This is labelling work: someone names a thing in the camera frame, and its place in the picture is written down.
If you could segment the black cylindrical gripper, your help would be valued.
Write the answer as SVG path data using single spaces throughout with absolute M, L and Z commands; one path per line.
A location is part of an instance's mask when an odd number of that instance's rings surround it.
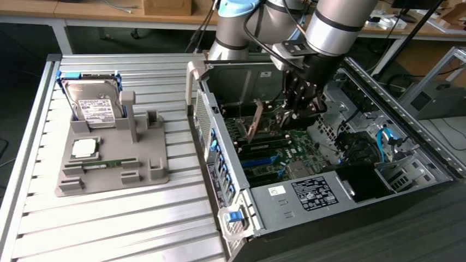
M 286 75 L 286 88 L 303 86 L 323 88 L 334 76 L 344 55 L 327 56 L 323 54 L 307 55 L 303 58 L 303 70 L 291 71 Z

